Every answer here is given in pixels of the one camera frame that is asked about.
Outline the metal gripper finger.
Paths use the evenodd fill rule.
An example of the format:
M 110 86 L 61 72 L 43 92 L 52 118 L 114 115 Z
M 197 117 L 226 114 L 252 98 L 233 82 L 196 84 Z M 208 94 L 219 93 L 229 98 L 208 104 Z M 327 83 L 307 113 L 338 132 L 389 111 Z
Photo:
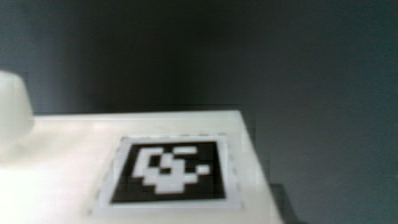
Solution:
M 307 224 L 299 219 L 284 185 L 277 184 L 277 183 L 272 183 L 270 184 L 270 190 L 272 190 L 272 195 L 274 195 L 276 204 L 277 204 L 277 210 L 279 210 L 279 214 L 281 214 L 281 217 L 283 217 L 284 224 Z

